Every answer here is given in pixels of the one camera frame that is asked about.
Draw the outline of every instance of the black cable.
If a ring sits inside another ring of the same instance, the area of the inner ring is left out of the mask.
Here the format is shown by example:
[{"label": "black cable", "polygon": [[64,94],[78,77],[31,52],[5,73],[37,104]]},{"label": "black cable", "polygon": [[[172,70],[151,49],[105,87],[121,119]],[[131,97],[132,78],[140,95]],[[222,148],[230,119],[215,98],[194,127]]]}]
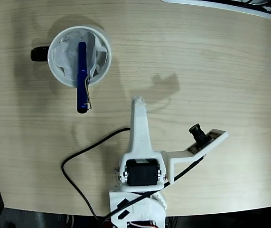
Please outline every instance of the black cable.
[{"label": "black cable", "polygon": [[[87,203],[92,215],[95,217],[96,220],[100,221],[97,217],[97,215],[95,214],[89,200],[86,198],[86,196],[84,196],[84,194],[82,193],[82,191],[80,191],[80,189],[77,187],[77,185],[71,180],[71,178],[68,176],[68,174],[66,173],[65,171],[65,164],[70,161],[71,159],[93,149],[94,147],[102,144],[103,142],[107,141],[108,139],[112,138],[113,136],[121,133],[121,132],[125,132],[125,131],[129,131],[130,128],[123,128],[123,129],[119,129],[113,133],[111,133],[110,135],[106,136],[105,138],[101,139],[100,141],[96,142],[95,144],[89,146],[88,148],[80,151],[80,152],[77,152],[77,153],[74,153],[72,155],[70,155],[69,157],[67,157],[61,164],[61,171],[63,173],[63,175],[65,176],[65,178],[68,180],[68,182],[76,189],[76,191],[83,197],[83,199],[85,200],[85,202]],[[192,170],[196,165],[198,165],[202,160],[203,160],[204,157],[201,157],[199,158],[198,160],[196,160],[195,162],[193,162],[192,164],[190,164],[186,169],[184,169],[180,174],[178,174],[176,177],[174,177],[174,181],[177,181],[178,179],[180,179],[182,176],[184,176],[187,172],[189,172],[190,170]],[[166,182],[164,184],[164,188],[168,187],[170,185],[169,182]],[[127,204],[125,204],[124,206],[122,206],[121,208],[119,209],[115,209],[114,211],[110,212],[108,215],[106,215],[104,217],[104,219],[101,221],[100,223],[100,227],[102,227],[103,223],[110,219],[113,215],[119,213],[120,211],[124,210],[125,208],[129,207],[130,205],[133,205],[141,200],[143,200],[144,198],[147,198],[147,197],[150,197],[151,195],[153,195],[154,193],[156,193],[158,191],[148,191],[148,192],[145,192],[143,195],[141,195],[140,197],[137,197],[136,199],[128,202]]]},{"label": "black cable", "polygon": [[[188,173],[190,170],[192,170],[196,165],[198,165],[202,160],[203,160],[204,156],[199,158],[198,160],[196,160],[195,162],[191,163],[186,169],[184,169],[180,174],[178,174],[177,176],[175,176],[174,181],[177,181],[178,179],[180,179],[182,176],[184,176],[186,173]],[[168,187],[170,185],[169,182],[166,182],[164,185],[164,188]],[[130,202],[126,203],[124,206],[115,209],[114,211],[110,212],[108,215],[106,215],[103,219],[103,221],[100,224],[100,227],[102,227],[103,223],[108,220],[109,218],[111,218],[113,215],[119,213],[120,211],[124,210],[125,208],[143,200],[144,198],[150,197],[151,195],[153,195],[154,193],[156,193],[158,191],[147,191],[145,192],[143,195],[137,197],[134,200],[131,200]]]},{"label": "black cable", "polygon": [[244,2],[244,4],[247,5],[247,4],[251,3],[252,1],[253,1],[253,0],[249,0],[249,1],[247,1],[247,2]]},{"label": "black cable", "polygon": [[266,3],[262,4],[247,4],[246,2],[240,2],[240,1],[227,1],[227,0],[202,0],[202,1],[209,1],[209,2],[216,2],[231,6],[238,6],[238,7],[245,7],[245,8],[260,8],[260,7],[271,7],[271,0]]},{"label": "black cable", "polygon": [[83,197],[83,199],[85,200],[85,202],[87,203],[92,215],[94,216],[94,218],[96,218],[98,221],[98,217],[97,215],[95,214],[89,200],[86,198],[86,196],[84,196],[84,194],[82,193],[82,191],[80,191],[80,189],[77,187],[77,185],[71,180],[71,178],[68,176],[68,174],[65,172],[65,164],[70,161],[72,158],[75,158],[77,157],[78,155],[81,155],[91,149],[93,149],[94,147],[102,144],[103,142],[107,141],[108,139],[112,138],[113,136],[121,133],[121,132],[125,132],[125,131],[129,131],[130,128],[123,128],[123,129],[119,129],[113,133],[111,133],[110,135],[106,136],[105,138],[101,139],[100,141],[98,141],[97,143],[93,144],[92,146],[89,146],[88,148],[80,151],[80,152],[77,152],[77,153],[74,153],[72,155],[70,155],[69,157],[67,157],[61,164],[61,171],[63,172],[63,175],[65,176],[65,178],[70,182],[70,184],[76,189],[76,191]]}]

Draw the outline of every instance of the white plastic object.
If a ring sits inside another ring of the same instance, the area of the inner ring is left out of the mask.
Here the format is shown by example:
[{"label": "white plastic object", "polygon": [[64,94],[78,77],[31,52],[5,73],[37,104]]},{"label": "white plastic object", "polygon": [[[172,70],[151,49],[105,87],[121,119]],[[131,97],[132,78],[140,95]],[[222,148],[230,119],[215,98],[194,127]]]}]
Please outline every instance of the white plastic object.
[{"label": "white plastic object", "polygon": [[218,9],[225,9],[225,10],[231,10],[236,12],[242,12],[247,13],[263,18],[271,19],[271,14],[249,9],[249,8],[243,8],[238,6],[232,6],[228,4],[222,4],[217,2],[210,2],[210,1],[204,1],[204,0],[162,0],[164,2],[168,3],[179,3],[179,4],[186,4],[186,5],[195,5],[195,6],[206,6],[206,7],[212,7],[212,8],[218,8]]},{"label": "white plastic object", "polygon": [[[132,192],[123,192],[120,191],[118,187],[115,187],[109,192],[109,197],[110,210],[114,211],[123,200],[126,199],[128,201],[132,201],[139,197],[139,195]],[[111,222],[118,228],[127,228],[128,222],[154,221],[158,228],[165,228],[166,210],[164,204],[166,203],[161,201],[159,196],[152,195],[150,198],[144,198],[143,200],[113,215],[111,217]],[[125,210],[128,211],[128,214],[123,219],[119,219],[119,216]]]},{"label": "white plastic object", "polygon": [[175,152],[162,151],[162,155],[163,155],[166,168],[167,168],[167,179],[170,182],[170,184],[174,184],[174,177],[175,177],[174,167],[176,163],[195,162],[196,160],[205,156],[208,152],[213,150],[216,146],[218,146],[221,142],[223,142],[228,137],[227,132],[217,130],[217,129],[212,129],[210,132],[207,133],[207,135],[211,133],[216,134],[217,137],[213,139],[213,141],[210,144],[208,144],[206,147],[204,147],[203,149],[201,149],[195,154],[191,153],[189,151],[189,148],[192,148],[193,145],[195,145],[196,143],[189,146],[184,151],[175,151]]},{"label": "white plastic object", "polygon": [[[156,185],[129,186],[124,176],[127,160],[156,159],[159,163],[160,178]],[[126,192],[157,191],[164,188],[166,167],[160,152],[152,149],[149,135],[146,104],[142,97],[136,96],[132,99],[131,106],[131,130],[129,146],[120,162],[119,176],[121,179],[120,188]]]},{"label": "white plastic object", "polygon": [[65,35],[69,34],[71,31],[78,30],[78,29],[89,30],[92,33],[94,33],[96,36],[98,36],[100,40],[104,43],[108,52],[105,65],[101,68],[100,72],[92,78],[92,80],[89,83],[89,86],[93,86],[105,77],[105,75],[109,71],[111,61],[112,61],[112,45],[111,45],[110,37],[107,35],[105,30],[103,30],[102,28],[98,26],[95,26],[95,25],[74,26],[74,27],[67,28],[61,31],[59,34],[57,34],[56,37],[52,40],[49,47],[49,51],[48,51],[49,68],[52,74],[54,75],[54,77],[58,81],[65,84],[66,86],[77,87],[77,81],[74,81],[74,80],[71,80],[70,78],[65,77],[63,70],[54,63],[54,49],[57,47],[60,40]]}]

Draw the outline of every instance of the wood grain surface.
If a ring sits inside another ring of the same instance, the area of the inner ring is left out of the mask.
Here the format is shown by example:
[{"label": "wood grain surface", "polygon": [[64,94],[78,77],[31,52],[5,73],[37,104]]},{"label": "wood grain surface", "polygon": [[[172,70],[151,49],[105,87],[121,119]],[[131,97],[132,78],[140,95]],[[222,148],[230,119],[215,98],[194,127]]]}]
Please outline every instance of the wood grain surface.
[{"label": "wood grain surface", "polygon": [[[61,30],[95,24],[113,43],[107,76],[90,88],[93,109],[32,48]],[[200,123],[230,137],[163,192],[168,215],[271,206],[271,20],[160,0],[0,0],[0,191],[6,207],[90,215],[61,161],[130,124],[131,98],[147,102],[155,150],[182,150]],[[67,172],[96,213],[109,212],[121,133],[75,158]],[[187,164],[181,164],[177,171]]]}]

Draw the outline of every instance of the mug handle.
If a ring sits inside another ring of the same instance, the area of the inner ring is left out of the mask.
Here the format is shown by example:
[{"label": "mug handle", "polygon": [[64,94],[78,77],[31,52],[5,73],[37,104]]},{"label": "mug handle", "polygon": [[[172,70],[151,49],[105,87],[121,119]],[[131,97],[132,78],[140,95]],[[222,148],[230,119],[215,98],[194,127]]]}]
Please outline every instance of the mug handle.
[{"label": "mug handle", "polygon": [[34,62],[48,61],[49,46],[36,47],[31,50],[31,60]]}]

